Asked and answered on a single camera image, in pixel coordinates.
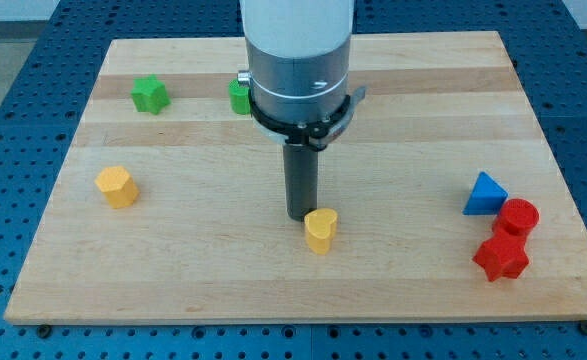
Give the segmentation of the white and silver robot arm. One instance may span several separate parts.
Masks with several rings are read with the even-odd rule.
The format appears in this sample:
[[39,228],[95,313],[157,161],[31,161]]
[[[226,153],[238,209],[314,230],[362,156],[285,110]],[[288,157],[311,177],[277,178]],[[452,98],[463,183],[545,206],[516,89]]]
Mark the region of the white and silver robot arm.
[[258,109],[284,123],[336,112],[348,87],[354,0],[241,0]]

